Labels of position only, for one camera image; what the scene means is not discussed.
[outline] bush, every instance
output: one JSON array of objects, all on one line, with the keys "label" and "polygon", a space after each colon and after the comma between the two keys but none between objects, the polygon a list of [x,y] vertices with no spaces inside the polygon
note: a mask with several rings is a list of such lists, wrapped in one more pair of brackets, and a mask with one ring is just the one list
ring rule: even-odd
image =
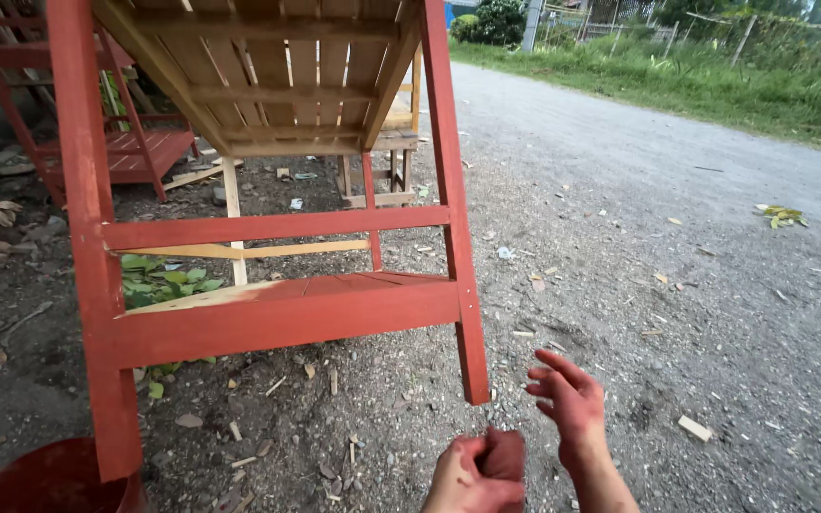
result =
[{"label": "bush", "polygon": [[519,45],[525,36],[525,15],[519,0],[482,0],[473,42],[488,45]]},{"label": "bush", "polygon": [[479,18],[473,15],[463,15],[451,20],[449,33],[456,41],[470,43],[473,41],[473,31],[477,28]]}]

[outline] paint-stained hand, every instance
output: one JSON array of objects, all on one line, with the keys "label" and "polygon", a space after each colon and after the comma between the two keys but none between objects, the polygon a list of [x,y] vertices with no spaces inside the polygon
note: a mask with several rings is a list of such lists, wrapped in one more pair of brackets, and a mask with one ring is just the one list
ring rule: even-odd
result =
[{"label": "paint-stained hand", "polygon": [[538,401],[537,408],[556,423],[559,462],[573,475],[599,458],[609,458],[604,436],[604,389],[558,354],[538,350],[535,355],[547,367],[528,371],[528,377],[537,383],[525,390],[552,401]]},{"label": "paint-stained hand", "polygon": [[421,513],[498,513],[506,505],[522,502],[525,485],[520,478],[494,479],[477,468],[474,460],[487,449],[486,437],[455,438],[439,456]]}]

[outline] grass verge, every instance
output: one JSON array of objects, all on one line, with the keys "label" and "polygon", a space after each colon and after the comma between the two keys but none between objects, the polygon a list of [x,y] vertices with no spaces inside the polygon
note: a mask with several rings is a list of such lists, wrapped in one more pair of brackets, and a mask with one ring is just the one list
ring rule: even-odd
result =
[{"label": "grass verge", "polygon": [[821,71],[729,68],[706,44],[674,45],[612,38],[578,47],[510,53],[501,47],[450,41],[451,58],[481,67],[603,94],[748,133],[821,149]]}]

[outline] red bucket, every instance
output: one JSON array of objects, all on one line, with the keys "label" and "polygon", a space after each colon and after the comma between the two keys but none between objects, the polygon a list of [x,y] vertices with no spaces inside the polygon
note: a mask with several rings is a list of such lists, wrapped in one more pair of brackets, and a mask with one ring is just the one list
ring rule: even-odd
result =
[{"label": "red bucket", "polygon": [[138,473],[100,483],[93,438],[55,442],[0,470],[0,513],[154,513]]}]

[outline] dirt ground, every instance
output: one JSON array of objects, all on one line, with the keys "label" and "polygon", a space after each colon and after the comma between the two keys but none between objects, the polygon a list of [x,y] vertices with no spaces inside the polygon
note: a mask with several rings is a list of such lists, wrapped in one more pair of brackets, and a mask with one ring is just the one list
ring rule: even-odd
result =
[{"label": "dirt ground", "polygon": [[[471,164],[465,184],[495,402],[463,402],[449,326],[187,363],[164,380],[163,399],[150,399],[140,383],[143,475],[158,509],[221,511],[252,492],[247,511],[415,511],[450,438],[492,424],[527,439],[526,510],[568,511],[575,495],[555,459],[554,428],[521,389],[533,350],[554,342],[604,385],[610,450],[643,510],[821,511],[821,273],[811,270],[821,268],[821,167],[786,166],[821,166],[821,153],[471,66],[453,72],[459,130],[469,134],[462,157]],[[493,101],[512,91],[505,103]],[[595,128],[559,115],[598,105],[605,111]],[[420,132],[431,137],[425,118]],[[632,146],[630,160],[630,142],[620,143],[641,130],[658,142]],[[720,161],[701,160],[715,153]],[[432,161],[424,143],[412,180],[428,183],[430,194],[417,204],[438,199]],[[319,176],[282,182],[279,167]],[[117,187],[117,216],[223,216],[211,203],[216,184],[176,189],[166,204],[148,186]],[[339,203],[333,160],[248,160],[239,184],[245,215],[289,212],[292,198],[303,198],[308,212]],[[41,189],[31,176],[0,180],[0,198],[26,207],[19,225],[60,216],[41,202]],[[772,230],[753,212],[757,203],[803,208],[811,227]],[[325,237],[338,238],[349,236]],[[69,240],[60,234],[38,245],[0,257],[0,347],[8,355],[0,467],[45,443],[90,435]],[[516,258],[498,258],[499,247],[514,248]],[[383,248],[387,268],[445,270],[438,229],[385,233]],[[226,263],[183,263],[231,280]],[[370,266],[367,253],[350,251],[269,258],[250,263],[249,273],[292,278]],[[544,290],[531,274],[544,276]],[[5,340],[3,327],[46,302]],[[203,425],[177,425],[183,414]],[[688,435],[681,415],[711,429],[712,439]],[[351,436],[361,443],[355,464]],[[266,439],[273,444],[264,456],[231,467]],[[236,480],[238,470],[245,476]],[[340,501],[326,498],[339,486]]]}]

